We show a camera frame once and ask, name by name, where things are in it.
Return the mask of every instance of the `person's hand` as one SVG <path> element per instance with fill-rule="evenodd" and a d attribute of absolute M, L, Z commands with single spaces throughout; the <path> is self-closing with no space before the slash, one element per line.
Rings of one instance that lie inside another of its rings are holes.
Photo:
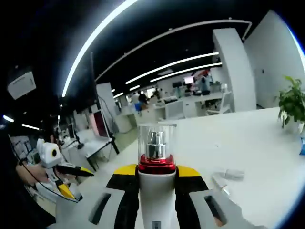
<path fill-rule="evenodd" d="M 46 170 L 45 168 L 43 168 L 40 164 L 38 165 L 34 165 L 34 166 L 28 166 L 25 165 L 24 166 L 16 166 L 16 172 L 19 175 L 19 177 L 21 178 L 21 180 L 23 181 L 24 184 L 26 185 L 31 185 L 34 186 L 35 183 L 42 182 L 42 183 L 48 183 L 48 177 L 46 174 Z M 56 169 L 55 169 L 55 173 L 58 176 L 59 179 L 63 180 L 63 179 L 72 179 L 75 178 L 76 176 L 73 175 L 68 175 L 68 174 L 61 174 L 59 173 Z"/>
<path fill-rule="evenodd" d="M 224 224 L 216 217 L 214 217 L 215 221 L 216 221 L 216 225 L 219 227 L 222 227 Z"/>

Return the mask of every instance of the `small clear bottle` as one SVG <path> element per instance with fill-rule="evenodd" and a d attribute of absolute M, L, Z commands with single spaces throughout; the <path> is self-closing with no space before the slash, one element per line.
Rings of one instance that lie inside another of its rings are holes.
<path fill-rule="evenodd" d="M 176 170 L 176 124 L 139 125 L 139 172 L 170 174 Z"/>

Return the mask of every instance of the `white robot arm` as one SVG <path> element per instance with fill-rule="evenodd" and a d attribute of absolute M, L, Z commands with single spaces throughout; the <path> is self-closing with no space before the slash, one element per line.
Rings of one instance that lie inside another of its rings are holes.
<path fill-rule="evenodd" d="M 43 139 L 38 139 L 36 148 L 39 152 L 41 165 L 46 170 L 50 184 L 55 186 L 66 198 L 79 200 L 81 195 L 78 192 L 72 192 L 69 187 L 58 177 L 57 172 L 84 177 L 93 176 L 94 174 L 84 167 L 78 167 L 76 165 L 63 162 L 63 156 L 55 143 L 48 143 L 44 142 Z"/>

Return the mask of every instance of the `office chair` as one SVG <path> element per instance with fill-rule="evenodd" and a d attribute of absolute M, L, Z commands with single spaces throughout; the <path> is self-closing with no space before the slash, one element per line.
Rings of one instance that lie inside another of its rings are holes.
<path fill-rule="evenodd" d="M 207 110 L 208 115 L 219 115 L 224 113 L 231 113 L 231 97 L 232 92 L 225 92 L 221 98 L 220 106 L 217 109 Z"/>

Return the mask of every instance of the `green leaves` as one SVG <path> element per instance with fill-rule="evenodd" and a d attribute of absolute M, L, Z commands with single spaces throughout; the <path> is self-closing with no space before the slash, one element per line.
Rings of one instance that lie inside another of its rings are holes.
<path fill-rule="evenodd" d="M 288 90 L 280 91 L 279 95 L 279 118 L 282 112 L 287 114 L 287 118 L 283 119 L 282 127 L 289 123 L 293 118 L 295 122 L 305 122 L 305 93 L 301 90 L 302 82 L 299 79 L 294 80 L 290 76 L 285 76 L 285 79 L 291 83 Z"/>
<path fill-rule="evenodd" d="M 285 119 L 285 125 L 289 123 L 289 120 L 290 120 L 290 116 L 287 116 L 287 118 Z"/>

